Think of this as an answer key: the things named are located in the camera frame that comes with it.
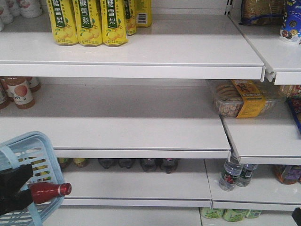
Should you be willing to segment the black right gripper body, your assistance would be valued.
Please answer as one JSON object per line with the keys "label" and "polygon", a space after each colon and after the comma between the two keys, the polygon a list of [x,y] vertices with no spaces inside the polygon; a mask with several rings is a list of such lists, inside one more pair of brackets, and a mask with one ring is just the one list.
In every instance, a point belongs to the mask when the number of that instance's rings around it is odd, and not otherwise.
{"label": "black right gripper body", "polygon": [[297,224],[297,226],[301,226],[301,209],[300,209],[300,207],[295,208],[291,215],[292,215],[292,218],[294,219],[295,223]]}

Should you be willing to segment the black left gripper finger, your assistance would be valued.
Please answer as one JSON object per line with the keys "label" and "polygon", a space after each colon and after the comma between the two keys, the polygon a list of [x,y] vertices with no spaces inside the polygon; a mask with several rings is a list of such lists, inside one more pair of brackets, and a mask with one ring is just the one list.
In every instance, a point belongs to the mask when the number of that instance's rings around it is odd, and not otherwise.
{"label": "black left gripper finger", "polygon": [[0,171],[0,194],[13,195],[33,176],[32,166],[24,164],[15,169]]}

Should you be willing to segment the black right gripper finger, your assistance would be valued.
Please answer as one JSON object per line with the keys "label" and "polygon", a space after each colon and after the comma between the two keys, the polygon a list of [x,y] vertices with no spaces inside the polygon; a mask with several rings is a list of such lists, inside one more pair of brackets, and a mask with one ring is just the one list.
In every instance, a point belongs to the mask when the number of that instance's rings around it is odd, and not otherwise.
{"label": "black right gripper finger", "polygon": [[16,193],[9,193],[7,189],[0,190],[0,215],[4,215],[15,210],[24,210],[31,203],[32,194],[30,189],[22,190]]}

